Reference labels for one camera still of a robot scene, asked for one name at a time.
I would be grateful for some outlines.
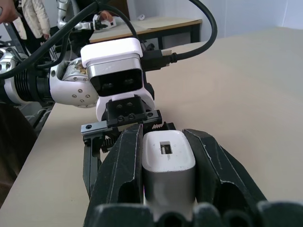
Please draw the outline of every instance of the beige table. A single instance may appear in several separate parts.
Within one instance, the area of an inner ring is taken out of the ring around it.
[[[202,20],[177,17],[150,17],[143,21],[132,21],[132,24],[140,40],[157,38],[159,42],[159,48],[163,49],[162,38],[169,35],[190,33],[190,42],[199,42]],[[103,29],[100,31],[95,31],[89,41],[91,43],[99,43],[131,36],[132,33],[130,32],[127,25],[122,24],[108,30]]]
[[[302,40],[303,31],[286,28],[220,39],[148,73],[164,119],[214,135],[270,200],[303,198]],[[1,227],[82,226],[80,126],[95,121],[94,109],[55,106],[0,210]]]

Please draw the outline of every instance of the usb port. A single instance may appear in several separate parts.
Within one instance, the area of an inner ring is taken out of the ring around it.
[[[169,155],[172,154],[170,142],[160,142],[161,154]]]

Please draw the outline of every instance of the cable connector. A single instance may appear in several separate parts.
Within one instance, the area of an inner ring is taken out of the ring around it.
[[[177,62],[177,54],[171,51],[148,51],[143,52],[141,58],[141,66],[145,72],[160,70],[163,67],[169,66],[171,63]]]

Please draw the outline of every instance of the robotic arm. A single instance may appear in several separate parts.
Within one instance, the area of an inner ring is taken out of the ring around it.
[[[12,70],[20,57],[26,57],[4,49],[0,53],[1,73]],[[140,96],[147,109],[154,110],[153,90],[142,68],[144,58],[139,40],[127,38],[87,45],[81,55],[82,58],[62,61],[48,70],[29,67],[4,80],[0,87],[2,102],[21,105],[51,101],[82,108],[97,105],[99,121],[106,112],[106,104],[119,99]]]
[[[58,0],[58,20],[57,26],[61,29],[67,24],[67,18],[72,18],[80,12],[76,0]],[[91,22],[79,22],[74,29],[76,30],[101,30],[103,28],[112,28],[116,26],[116,21],[109,23],[108,21],[101,21],[100,16],[93,18]]]

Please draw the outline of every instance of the white jacket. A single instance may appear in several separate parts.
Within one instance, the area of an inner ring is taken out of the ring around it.
[[[37,39],[41,38],[43,34],[50,34],[51,26],[42,0],[22,0],[22,12]],[[14,24],[21,39],[26,40],[27,34],[19,17]]]

